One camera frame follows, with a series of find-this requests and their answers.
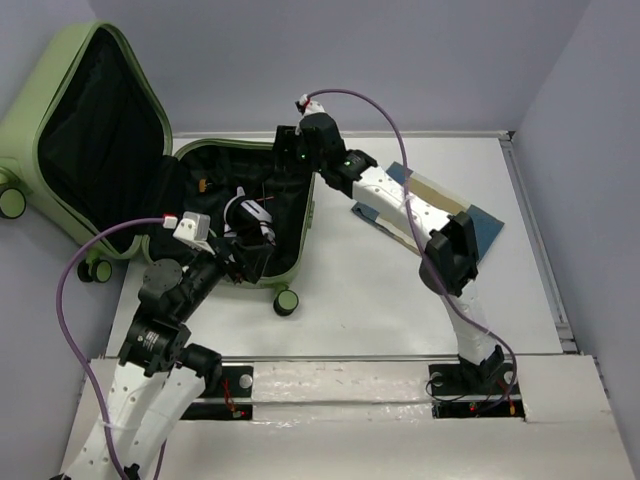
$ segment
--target open suitcase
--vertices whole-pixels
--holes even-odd
[[[26,201],[80,244],[140,217],[211,217],[242,186],[273,216],[276,249],[258,286],[276,290],[281,315],[298,304],[289,290],[313,216],[313,175],[278,164],[269,143],[198,140],[175,156],[167,116],[129,43],[104,22],[71,25],[51,41],[0,124],[0,215],[17,218]],[[207,184],[201,191],[201,182]],[[192,255],[157,226],[114,234],[79,265],[84,281],[108,280],[105,257],[148,260]]]

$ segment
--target black suitcase lining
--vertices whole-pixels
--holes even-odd
[[[49,187],[98,230],[139,217],[164,132],[111,33],[99,29],[38,143]],[[136,234],[109,237],[120,252]]]
[[[206,213],[223,233],[222,213],[238,186],[273,215],[277,247],[265,276],[295,265],[312,175],[277,166],[268,150],[201,146],[181,162],[164,156],[164,131],[117,40],[98,29],[38,143],[48,186],[99,230],[117,223],[185,210]],[[207,178],[213,193],[198,193]],[[152,228],[151,258],[186,260],[192,252],[161,228]],[[126,251],[140,230],[109,237]]]

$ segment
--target small object inside suitcase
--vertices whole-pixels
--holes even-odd
[[[236,236],[238,232],[257,233],[257,243],[264,240],[276,244],[271,214],[255,200],[245,195],[244,188],[238,187],[236,196],[229,200],[224,208],[225,237]]]
[[[264,197],[264,198],[256,198],[256,202],[266,202],[267,200],[273,200],[275,197],[273,195],[271,195],[270,197]]]
[[[198,181],[198,192],[206,193],[210,187],[211,187],[211,183],[207,182],[206,178],[201,178]]]

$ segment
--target gray wall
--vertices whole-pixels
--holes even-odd
[[[640,476],[640,3],[593,0],[516,135],[579,345]]]
[[[90,0],[131,40],[175,131],[272,131],[317,88],[403,129],[515,129],[588,0]],[[387,125],[357,100],[343,128]]]
[[[84,0],[4,0],[0,14],[0,117],[18,93],[51,35],[93,18]],[[76,409],[82,372],[58,329],[54,294],[76,245],[28,210],[0,220],[0,478],[57,474]],[[84,352],[104,347],[122,269],[107,286],[75,278],[65,302]]]

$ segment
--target folded cloth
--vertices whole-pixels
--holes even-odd
[[[501,222],[477,205],[460,198],[458,195],[432,182],[419,173],[413,170],[409,170],[409,172],[411,173],[409,178],[409,190],[411,193],[422,198],[434,207],[445,210],[453,215],[459,212],[466,212],[471,217],[478,242],[478,254],[480,260],[482,260],[502,230],[504,222]],[[396,182],[400,184],[404,183],[404,167],[401,164],[394,162],[393,165],[387,169],[387,174]],[[418,254],[418,249],[416,248],[416,243],[413,238],[385,220],[373,208],[358,202],[353,206],[351,211],[365,222],[375,226],[381,232],[384,232],[386,235],[389,235]]]

